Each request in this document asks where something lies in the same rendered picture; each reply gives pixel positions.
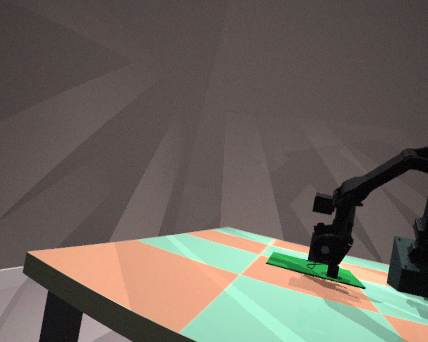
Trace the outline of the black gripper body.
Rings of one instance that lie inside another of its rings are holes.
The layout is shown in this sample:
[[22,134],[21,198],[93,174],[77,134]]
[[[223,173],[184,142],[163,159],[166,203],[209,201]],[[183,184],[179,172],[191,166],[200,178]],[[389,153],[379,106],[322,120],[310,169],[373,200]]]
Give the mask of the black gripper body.
[[348,244],[353,244],[351,236],[352,227],[354,226],[353,219],[336,217],[333,219],[335,224],[334,234],[328,234],[325,242],[335,247],[347,248]]

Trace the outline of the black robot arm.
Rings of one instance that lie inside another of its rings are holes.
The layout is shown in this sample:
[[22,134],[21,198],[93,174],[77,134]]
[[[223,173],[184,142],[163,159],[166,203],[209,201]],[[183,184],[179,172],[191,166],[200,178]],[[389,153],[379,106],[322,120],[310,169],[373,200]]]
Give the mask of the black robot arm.
[[[336,208],[335,216],[354,219],[356,206],[363,206],[362,201],[370,192],[410,169],[428,174],[428,146],[404,149],[368,174],[344,181],[333,191],[333,196],[317,192],[313,212],[332,215]],[[416,240],[407,247],[410,262],[428,266],[428,198],[424,215],[415,218],[412,226]]]

